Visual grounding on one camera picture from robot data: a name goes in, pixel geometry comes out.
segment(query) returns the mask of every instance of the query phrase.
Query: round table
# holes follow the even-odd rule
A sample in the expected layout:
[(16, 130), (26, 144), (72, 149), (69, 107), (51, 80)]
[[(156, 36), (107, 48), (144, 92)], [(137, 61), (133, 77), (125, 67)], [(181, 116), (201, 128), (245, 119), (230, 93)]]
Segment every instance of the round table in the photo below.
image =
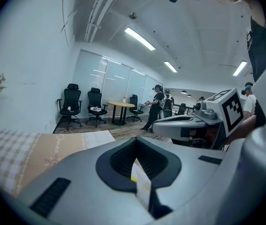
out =
[[(126, 124), (125, 120), (126, 120), (127, 107), (135, 107), (135, 105), (129, 104), (129, 103), (113, 102), (113, 101), (110, 101), (108, 103), (114, 106), (113, 107), (112, 123), (115, 124), (115, 125), (118, 125), (118, 126), (125, 125)], [(118, 121), (114, 121), (116, 106), (121, 106), (122, 107), (122, 110), (120, 112), (120, 119)]]

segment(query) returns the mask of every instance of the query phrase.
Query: ceiling light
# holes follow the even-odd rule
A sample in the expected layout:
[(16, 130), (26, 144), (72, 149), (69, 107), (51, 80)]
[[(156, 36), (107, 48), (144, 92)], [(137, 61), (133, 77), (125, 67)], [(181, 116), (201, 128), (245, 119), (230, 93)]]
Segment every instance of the ceiling light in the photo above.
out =
[[(116, 75), (114, 75), (115, 77), (119, 77), (119, 76), (116, 76)], [(125, 79), (124, 77), (119, 77), (119, 78), (122, 78), (122, 79)]]
[(102, 72), (102, 71), (98, 71), (98, 70), (94, 70), (94, 71), (96, 71), (96, 72), (99, 72), (99, 73), (105, 73), (105, 72)]
[(141, 72), (139, 72), (139, 71), (137, 71), (136, 69), (133, 69), (132, 71), (134, 71), (134, 72), (136, 72), (136, 73), (139, 73), (139, 74), (141, 74), (141, 75), (145, 75), (144, 73), (141, 73)]
[(174, 69), (174, 67), (168, 62), (168, 61), (165, 61), (164, 62), (166, 66), (168, 66), (174, 73), (176, 73), (176, 69)]
[(133, 38), (137, 39), (140, 41), (142, 44), (144, 44), (149, 50), (155, 50), (155, 48), (147, 41), (145, 40), (141, 35), (138, 33), (134, 32), (131, 28), (127, 28), (125, 30), (126, 33), (130, 34)]
[(233, 76), (237, 76), (241, 72), (241, 70), (245, 67), (246, 64), (247, 64), (246, 61), (241, 61), (239, 67), (237, 68)]

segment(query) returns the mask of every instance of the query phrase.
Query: chair armrest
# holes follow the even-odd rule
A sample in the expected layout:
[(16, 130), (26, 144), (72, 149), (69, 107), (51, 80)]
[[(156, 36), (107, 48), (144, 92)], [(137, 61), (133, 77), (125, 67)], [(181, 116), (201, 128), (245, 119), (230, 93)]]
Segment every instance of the chair armrest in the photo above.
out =
[(80, 103), (79, 112), (81, 113), (81, 103), (82, 103), (82, 100), (79, 100), (79, 103)]
[(61, 98), (57, 99), (57, 101), (59, 102), (59, 110), (61, 110)]

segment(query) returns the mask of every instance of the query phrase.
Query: table leg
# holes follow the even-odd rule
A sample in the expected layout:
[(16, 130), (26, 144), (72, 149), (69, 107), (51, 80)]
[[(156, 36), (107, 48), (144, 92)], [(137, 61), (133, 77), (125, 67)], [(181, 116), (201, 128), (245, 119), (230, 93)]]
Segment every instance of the table leg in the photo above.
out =
[(124, 110), (124, 107), (122, 107), (122, 110), (120, 111), (120, 121), (122, 121), (122, 117), (123, 117), (123, 110)]
[(127, 112), (127, 108), (125, 107), (124, 119), (123, 119), (123, 125), (125, 124), (125, 120), (126, 120), (126, 112)]
[(114, 122), (114, 117), (115, 117), (115, 109), (116, 109), (116, 106), (114, 106), (114, 107), (113, 107), (112, 122)]

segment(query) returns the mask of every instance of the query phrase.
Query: checkered fabric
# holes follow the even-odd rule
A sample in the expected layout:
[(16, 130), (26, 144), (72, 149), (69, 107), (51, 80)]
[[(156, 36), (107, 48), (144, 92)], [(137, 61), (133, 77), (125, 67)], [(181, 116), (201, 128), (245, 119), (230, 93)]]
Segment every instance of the checkered fabric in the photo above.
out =
[(28, 151), (40, 134), (3, 130), (0, 134), (0, 189), (12, 193)]

